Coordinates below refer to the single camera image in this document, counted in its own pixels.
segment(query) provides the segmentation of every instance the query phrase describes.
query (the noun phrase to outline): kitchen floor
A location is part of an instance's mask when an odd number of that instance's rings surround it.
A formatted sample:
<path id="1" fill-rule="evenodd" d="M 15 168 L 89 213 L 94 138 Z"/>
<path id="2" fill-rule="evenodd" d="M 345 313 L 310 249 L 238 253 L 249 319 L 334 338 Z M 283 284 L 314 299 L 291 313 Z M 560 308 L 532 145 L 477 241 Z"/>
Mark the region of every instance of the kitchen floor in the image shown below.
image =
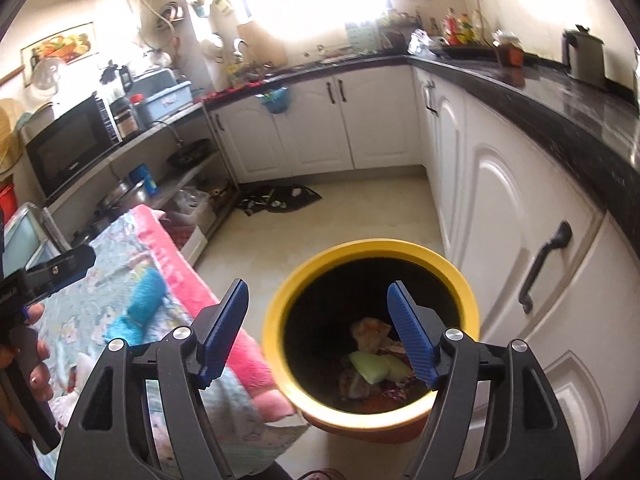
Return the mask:
<path id="1" fill-rule="evenodd" d="M 249 285 L 247 332 L 260 341 L 271 296 L 299 264 L 336 244 L 399 238 L 443 254 L 438 218 L 425 176 L 315 184 L 322 200 L 299 211 L 251 217 L 235 210 L 205 248 L 197 273 L 221 298 L 233 279 Z M 400 478 L 416 442 L 368 444 L 311 427 L 278 462 L 297 478 L 333 467 L 347 480 Z"/>

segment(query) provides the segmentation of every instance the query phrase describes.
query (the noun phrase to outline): electric kettle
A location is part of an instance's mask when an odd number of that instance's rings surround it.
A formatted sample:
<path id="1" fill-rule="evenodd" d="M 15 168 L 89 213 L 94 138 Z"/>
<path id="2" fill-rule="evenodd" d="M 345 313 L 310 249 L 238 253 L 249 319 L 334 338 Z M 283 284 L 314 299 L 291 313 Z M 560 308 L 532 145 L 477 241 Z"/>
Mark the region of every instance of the electric kettle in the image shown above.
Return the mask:
<path id="1" fill-rule="evenodd" d="M 604 88 L 604 42 L 589 34 L 587 27 L 575 27 L 562 34 L 562 63 L 574 79 Z"/>

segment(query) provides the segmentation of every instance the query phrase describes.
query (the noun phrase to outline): human hand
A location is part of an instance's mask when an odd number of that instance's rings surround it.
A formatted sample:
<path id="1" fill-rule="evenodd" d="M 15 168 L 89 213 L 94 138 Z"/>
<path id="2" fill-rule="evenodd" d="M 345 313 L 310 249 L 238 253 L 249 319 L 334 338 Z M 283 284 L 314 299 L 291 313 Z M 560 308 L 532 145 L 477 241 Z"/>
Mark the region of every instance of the human hand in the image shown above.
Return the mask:
<path id="1" fill-rule="evenodd" d="M 27 324 L 34 324 L 42 317 L 44 313 L 44 305 L 41 303 L 36 303 L 29 307 L 29 319 Z M 12 348 L 4 345 L 0 345 L 0 370 L 7 368 L 9 364 L 14 360 L 14 358 L 18 355 L 19 350 L 17 348 Z M 50 357 L 49 347 L 44 341 L 38 341 L 37 347 L 38 357 L 44 361 Z M 49 386 L 49 379 L 51 375 L 49 373 L 49 368 L 46 364 L 40 363 L 38 364 L 30 375 L 29 385 L 33 391 L 33 396 L 36 400 L 46 401 L 51 400 L 53 397 L 53 389 Z M 7 398 L 4 390 L 0 386 L 0 413 L 4 415 L 7 423 L 11 426 L 15 431 L 19 433 L 26 433 L 26 429 L 24 425 L 20 421 L 17 415 L 15 415 L 14 410 L 12 410 L 11 403 Z"/>

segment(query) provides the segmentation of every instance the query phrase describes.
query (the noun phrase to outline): fruit picture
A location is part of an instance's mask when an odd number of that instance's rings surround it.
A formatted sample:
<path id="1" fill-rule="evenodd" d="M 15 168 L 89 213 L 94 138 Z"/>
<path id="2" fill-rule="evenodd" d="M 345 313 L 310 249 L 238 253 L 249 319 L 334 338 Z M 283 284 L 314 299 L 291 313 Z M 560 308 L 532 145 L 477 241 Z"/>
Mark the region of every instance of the fruit picture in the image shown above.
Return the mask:
<path id="1" fill-rule="evenodd" d="M 66 63 L 92 56 L 98 52 L 93 23 L 84 23 L 30 44 L 20 51 L 24 65 L 24 85 L 31 83 L 36 65 L 48 57 L 57 57 Z"/>

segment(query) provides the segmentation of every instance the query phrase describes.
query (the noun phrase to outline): shelf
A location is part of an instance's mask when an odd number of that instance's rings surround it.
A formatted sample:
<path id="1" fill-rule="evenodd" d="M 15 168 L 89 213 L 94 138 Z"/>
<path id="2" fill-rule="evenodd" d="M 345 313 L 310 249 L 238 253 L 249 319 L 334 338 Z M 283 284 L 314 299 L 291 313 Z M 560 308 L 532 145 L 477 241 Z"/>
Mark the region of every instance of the shelf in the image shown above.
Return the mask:
<path id="1" fill-rule="evenodd" d="M 90 168 L 86 173 L 82 174 L 80 178 L 78 178 L 78 180 L 76 180 L 69 187 L 69 189 L 67 189 L 62 195 L 60 195 L 60 197 L 58 197 L 54 202 L 52 202 L 49 205 L 49 212 L 53 213 L 58 208 L 60 208 L 60 206 L 62 206 L 63 203 L 65 203 L 67 200 L 71 198 L 73 193 L 78 191 L 78 189 L 80 189 L 82 186 L 84 186 L 84 184 L 89 182 L 89 180 L 91 180 L 95 175 L 100 173 L 105 168 L 108 168 L 109 165 L 114 160 L 117 160 L 122 155 L 124 155 L 128 151 L 135 148 L 141 142 L 144 142 L 145 140 L 147 140 L 149 137 L 152 137 L 156 133 L 160 132 L 161 130 L 164 130 L 168 124 L 175 123 L 180 119 L 190 114 L 193 114 L 197 110 L 200 110 L 201 108 L 202 108 L 202 103 L 189 104 L 188 106 L 182 108 L 181 110 L 178 110 L 175 114 L 170 115 L 167 118 L 163 119 L 164 124 L 156 124 L 152 128 L 149 128 L 146 132 L 139 134 L 139 136 L 130 140 L 126 144 L 123 144 L 122 146 L 120 146 L 113 153 L 110 153 L 108 156 L 100 160 L 97 164 L 95 164 L 92 168 Z"/>
<path id="2" fill-rule="evenodd" d="M 205 233 L 207 240 L 211 238 L 213 233 L 222 225 L 222 222 L 226 220 L 229 214 L 234 210 L 237 205 L 238 197 L 240 196 L 240 192 L 238 190 L 233 190 L 231 198 L 229 202 L 223 205 L 220 209 L 216 211 L 216 221 L 213 222 L 213 225 L 209 228 L 209 230 Z"/>
<path id="3" fill-rule="evenodd" d="M 162 179 L 158 182 L 158 189 L 160 193 L 158 193 L 155 197 L 152 198 L 149 207 L 151 209 L 160 209 L 163 205 L 165 205 L 171 197 L 184 186 L 186 186 L 193 178 L 199 174 L 204 168 L 206 168 L 213 160 L 218 158 L 220 155 L 220 150 L 217 150 L 207 158 L 205 158 L 200 164 L 191 168 L 186 173 L 174 174 L 167 178 Z"/>

